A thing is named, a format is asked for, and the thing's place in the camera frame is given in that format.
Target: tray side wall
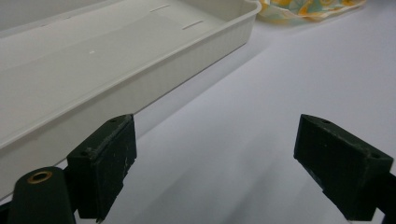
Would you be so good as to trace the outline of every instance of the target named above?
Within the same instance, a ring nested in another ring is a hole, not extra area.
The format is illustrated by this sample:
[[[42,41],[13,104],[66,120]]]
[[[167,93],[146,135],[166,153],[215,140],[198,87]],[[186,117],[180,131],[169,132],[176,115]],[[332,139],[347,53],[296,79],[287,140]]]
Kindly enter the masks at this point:
[[[106,120],[136,113],[210,64],[244,45],[255,16],[246,18],[131,77],[89,102],[0,150],[0,197],[17,179],[39,167],[61,161]],[[136,130],[139,137],[156,124]]]

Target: white surface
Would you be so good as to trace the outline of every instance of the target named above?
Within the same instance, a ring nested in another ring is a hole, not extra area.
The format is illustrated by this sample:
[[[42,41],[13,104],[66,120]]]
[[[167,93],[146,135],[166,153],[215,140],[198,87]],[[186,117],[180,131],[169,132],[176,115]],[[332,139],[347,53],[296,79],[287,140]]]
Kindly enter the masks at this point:
[[[396,157],[395,9],[379,0],[323,23],[257,21],[244,47],[137,114],[139,129],[223,77],[138,139],[106,223],[347,224],[292,157],[298,121],[323,117]]]
[[[0,195],[245,44],[259,10],[245,0],[125,0],[0,38]]]

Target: white tray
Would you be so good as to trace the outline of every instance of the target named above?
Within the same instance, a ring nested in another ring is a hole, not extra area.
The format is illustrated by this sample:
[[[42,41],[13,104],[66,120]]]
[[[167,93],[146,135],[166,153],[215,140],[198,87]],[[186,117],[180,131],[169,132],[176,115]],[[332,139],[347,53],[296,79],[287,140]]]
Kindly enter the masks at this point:
[[[138,112],[245,44],[260,8],[102,1],[0,24],[0,197],[107,119]]]

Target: white plastic container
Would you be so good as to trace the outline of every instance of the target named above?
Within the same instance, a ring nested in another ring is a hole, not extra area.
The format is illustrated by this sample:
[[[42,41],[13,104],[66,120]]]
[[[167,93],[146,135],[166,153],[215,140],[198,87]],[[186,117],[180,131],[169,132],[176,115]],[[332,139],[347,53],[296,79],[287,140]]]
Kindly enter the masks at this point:
[[[76,7],[0,23],[0,197],[107,119],[138,112],[245,44],[261,8],[245,0]]]

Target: table surface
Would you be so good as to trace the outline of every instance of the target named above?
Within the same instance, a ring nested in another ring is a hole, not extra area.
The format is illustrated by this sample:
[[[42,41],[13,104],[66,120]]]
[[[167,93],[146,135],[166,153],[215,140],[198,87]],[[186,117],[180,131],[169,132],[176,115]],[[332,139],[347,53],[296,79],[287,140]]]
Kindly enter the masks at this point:
[[[396,157],[395,10],[376,0],[319,23],[257,20],[245,46],[135,116],[137,160],[105,223],[348,223],[292,157],[299,118]]]

